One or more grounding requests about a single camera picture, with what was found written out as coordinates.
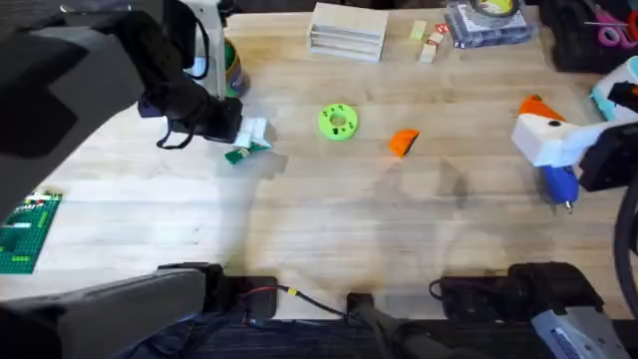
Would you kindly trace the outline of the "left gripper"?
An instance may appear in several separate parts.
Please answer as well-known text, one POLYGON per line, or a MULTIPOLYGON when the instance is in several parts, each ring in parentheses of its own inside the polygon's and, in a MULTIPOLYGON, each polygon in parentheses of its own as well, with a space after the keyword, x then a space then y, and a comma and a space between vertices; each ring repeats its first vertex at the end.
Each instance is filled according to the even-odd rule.
POLYGON ((243 103, 237 98, 210 97, 204 105, 182 119, 168 118, 166 138, 173 133, 184 134, 183 144, 200 137, 210 142, 232 144, 239 148, 251 145, 270 148, 271 144, 262 137, 268 122, 264 118, 246 118, 242 121, 243 103), (248 133, 239 134, 240 126, 248 133))

